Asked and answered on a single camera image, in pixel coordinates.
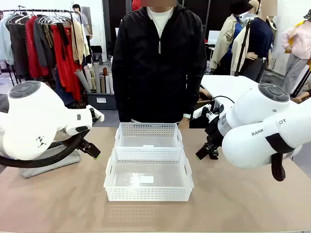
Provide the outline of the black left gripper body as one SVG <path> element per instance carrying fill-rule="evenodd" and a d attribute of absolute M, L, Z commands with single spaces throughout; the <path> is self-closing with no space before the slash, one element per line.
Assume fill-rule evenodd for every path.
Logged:
<path fill-rule="evenodd" d="M 93 144 L 89 143 L 85 139 L 82 139 L 79 146 L 77 147 L 77 149 L 81 151 L 92 151 L 92 148 L 93 148 Z"/>

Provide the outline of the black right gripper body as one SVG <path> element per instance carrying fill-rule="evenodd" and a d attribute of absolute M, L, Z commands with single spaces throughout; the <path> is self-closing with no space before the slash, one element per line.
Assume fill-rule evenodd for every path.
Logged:
<path fill-rule="evenodd" d="M 218 130 L 219 116 L 210 120 L 205 132 L 207 133 L 207 142 L 215 147 L 220 147 L 223 141 L 223 135 Z"/>

